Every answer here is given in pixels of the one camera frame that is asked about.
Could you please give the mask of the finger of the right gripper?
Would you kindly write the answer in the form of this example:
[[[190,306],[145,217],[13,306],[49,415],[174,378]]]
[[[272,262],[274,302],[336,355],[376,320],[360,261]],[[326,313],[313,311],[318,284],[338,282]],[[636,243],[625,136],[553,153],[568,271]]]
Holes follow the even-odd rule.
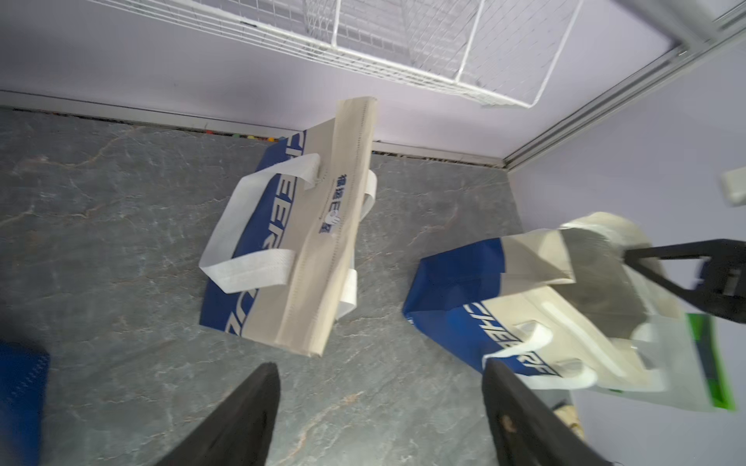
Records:
[[[705,314],[745,322],[745,243],[715,239],[628,249],[623,260],[648,281]]]

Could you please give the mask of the blue beige takeout bag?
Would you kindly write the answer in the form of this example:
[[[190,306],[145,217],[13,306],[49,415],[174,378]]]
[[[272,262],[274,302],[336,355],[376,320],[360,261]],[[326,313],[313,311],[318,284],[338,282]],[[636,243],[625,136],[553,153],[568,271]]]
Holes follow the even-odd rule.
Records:
[[[39,465],[51,357],[1,342],[1,464]]]

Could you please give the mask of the green and white takeout bag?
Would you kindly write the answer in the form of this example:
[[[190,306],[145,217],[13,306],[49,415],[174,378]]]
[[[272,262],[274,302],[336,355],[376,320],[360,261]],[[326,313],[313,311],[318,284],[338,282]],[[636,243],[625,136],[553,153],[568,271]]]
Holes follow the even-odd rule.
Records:
[[[635,329],[631,343],[651,375],[649,384],[596,392],[690,412],[737,410],[711,316],[651,316]]]

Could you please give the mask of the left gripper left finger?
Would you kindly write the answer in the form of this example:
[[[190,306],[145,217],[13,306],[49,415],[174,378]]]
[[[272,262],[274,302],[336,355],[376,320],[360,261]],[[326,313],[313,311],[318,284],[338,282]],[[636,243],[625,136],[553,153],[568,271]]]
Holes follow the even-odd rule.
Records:
[[[280,399],[278,366],[263,363],[159,464],[266,464]]]

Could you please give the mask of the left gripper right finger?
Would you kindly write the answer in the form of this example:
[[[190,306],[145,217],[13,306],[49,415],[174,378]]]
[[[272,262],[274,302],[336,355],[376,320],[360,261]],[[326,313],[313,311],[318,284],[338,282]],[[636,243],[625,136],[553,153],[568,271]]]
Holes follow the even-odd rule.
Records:
[[[500,465],[608,465],[503,363],[483,371],[486,417]]]

